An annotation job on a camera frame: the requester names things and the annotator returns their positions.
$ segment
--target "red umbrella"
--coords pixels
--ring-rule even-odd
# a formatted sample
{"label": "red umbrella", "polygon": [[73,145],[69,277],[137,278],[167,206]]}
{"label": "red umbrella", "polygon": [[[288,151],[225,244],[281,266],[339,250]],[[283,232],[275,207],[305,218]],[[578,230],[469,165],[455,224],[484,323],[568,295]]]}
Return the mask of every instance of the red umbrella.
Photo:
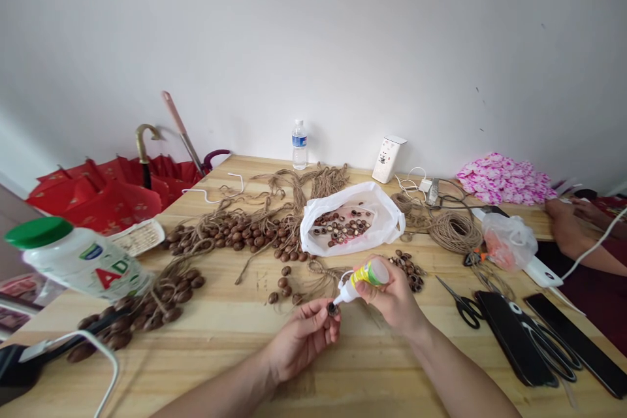
{"label": "red umbrella", "polygon": [[152,190],[142,187],[139,159],[117,156],[100,165],[87,159],[37,178],[40,184],[26,202],[77,227],[106,235],[123,231],[156,216],[201,179],[192,162],[175,163],[163,155],[149,160]]}

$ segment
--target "hand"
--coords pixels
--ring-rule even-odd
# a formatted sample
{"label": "hand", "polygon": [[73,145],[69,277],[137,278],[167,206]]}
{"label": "hand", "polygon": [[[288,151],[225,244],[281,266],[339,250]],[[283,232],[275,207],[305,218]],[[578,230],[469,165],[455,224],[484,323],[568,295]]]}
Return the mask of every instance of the hand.
{"label": "hand", "polygon": [[584,201],[576,197],[572,197],[570,202],[573,204],[575,215],[595,225],[601,225],[606,219],[610,219],[607,214],[603,213],[597,206],[589,201]]}
{"label": "hand", "polygon": [[575,207],[572,204],[560,201],[559,199],[551,199],[544,203],[544,209],[552,219],[560,216],[572,216],[575,213]]}
{"label": "hand", "polygon": [[341,314],[329,317],[332,298],[301,306],[277,333],[264,353],[277,383],[295,377],[331,343],[340,339]]}
{"label": "hand", "polygon": [[365,263],[373,258],[383,261],[390,274],[390,282],[383,287],[374,287],[360,281],[355,289],[368,304],[374,305],[393,330],[408,339],[422,336],[422,332],[430,325],[407,283],[406,274],[388,260],[379,255],[370,255]]}

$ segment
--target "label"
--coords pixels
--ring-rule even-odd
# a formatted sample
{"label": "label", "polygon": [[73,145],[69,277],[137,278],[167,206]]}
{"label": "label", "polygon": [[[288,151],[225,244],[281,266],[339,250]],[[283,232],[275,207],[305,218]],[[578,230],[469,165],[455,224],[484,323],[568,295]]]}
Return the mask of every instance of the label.
{"label": "label", "polygon": [[292,136],[292,146],[294,147],[306,147],[307,146],[307,136],[305,137],[296,137]]}
{"label": "label", "polygon": [[372,284],[372,285],[383,284],[381,281],[379,281],[376,278],[376,276],[374,276],[374,273],[370,270],[371,263],[372,261],[368,261],[364,266],[362,266],[360,269],[358,269],[351,275],[351,283],[353,283],[353,287],[355,287],[355,284],[357,284],[360,281],[365,281],[368,284]]}
{"label": "label", "polygon": [[136,295],[152,282],[153,274],[126,251],[113,243],[94,243],[78,258],[35,266],[45,276],[64,285],[107,300]]}

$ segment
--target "pink handle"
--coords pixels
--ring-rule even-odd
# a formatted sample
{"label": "pink handle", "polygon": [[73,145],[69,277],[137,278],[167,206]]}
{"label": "pink handle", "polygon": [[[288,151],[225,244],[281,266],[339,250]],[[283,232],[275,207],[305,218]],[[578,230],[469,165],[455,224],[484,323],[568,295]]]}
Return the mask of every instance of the pink handle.
{"label": "pink handle", "polygon": [[174,101],[172,101],[172,97],[167,91],[162,91],[161,95],[163,96],[163,99],[165,100],[165,104],[168,106],[168,110],[170,111],[170,114],[172,115],[172,119],[174,120],[174,122],[176,123],[176,126],[178,127],[178,132],[181,134],[187,134],[187,131],[185,130],[185,126],[183,125],[183,121],[181,120],[181,117],[178,115],[178,111],[176,110],[176,106],[174,105]]}

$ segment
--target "wooden table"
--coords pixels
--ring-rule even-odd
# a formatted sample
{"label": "wooden table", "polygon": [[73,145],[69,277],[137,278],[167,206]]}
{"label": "wooden table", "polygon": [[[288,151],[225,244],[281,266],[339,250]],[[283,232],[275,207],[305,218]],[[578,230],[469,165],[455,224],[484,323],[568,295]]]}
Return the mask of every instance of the wooden table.
{"label": "wooden table", "polygon": [[[246,193],[267,189],[263,182],[250,182],[260,173],[289,168],[287,161],[231,157],[197,187],[210,190],[210,199],[219,199],[223,184],[238,187],[241,174]],[[370,181],[370,172],[350,170],[351,183]],[[394,184],[383,185],[388,194]],[[478,204],[469,198],[469,204]],[[202,193],[188,193],[158,219],[171,229],[181,219],[211,212],[215,206],[204,202]],[[521,215],[540,239],[550,239],[549,220],[538,208],[504,206],[509,214]],[[525,387],[514,375],[505,355],[486,324],[469,328],[458,316],[451,295],[433,276],[439,274],[457,293],[470,296],[481,285],[461,264],[462,257],[445,251],[428,235],[414,236],[409,244],[397,241],[373,252],[392,255],[396,248],[410,252],[430,276],[425,290],[416,295],[426,316],[465,354],[503,388],[527,417],[572,416],[563,387]],[[329,266],[352,266],[367,253],[325,259]],[[151,333],[137,334],[131,345],[117,352],[121,376],[105,415],[143,417],[158,410],[200,382],[234,365],[266,344],[284,324],[292,307],[283,301],[266,305],[275,290],[282,264],[268,253],[252,262],[242,285],[233,284],[248,258],[245,251],[216,250],[195,261],[208,278],[185,307],[181,319]],[[169,261],[167,252],[155,249],[140,260],[159,270]],[[304,263],[290,263],[293,280],[310,279]],[[540,288],[520,272],[503,273],[519,300]],[[551,300],[623,370],[627,359],[586,318]],[[33,344],[57,338],[76,327],[87,314],[100,312],[104,301],[67,291],[46,307],[12,338],[11,342]],[[578,416],[625,416],[626,406],[616,400],[587,372],[577,373],[572,385],[579,405]],[[111,378],[110,363],[99,354],[79,364],[59,360],[49,364],[35,388],[0,408],[0,417],[88,417],[98,406]],[[271,401],[258,411],[262,417],[345,417],[356,416],[446,416],[442,403],[420,369],[405,341],[392,334],[383,318],[361,301],[342,307],[342,337],[296,380],[284,384]]]}

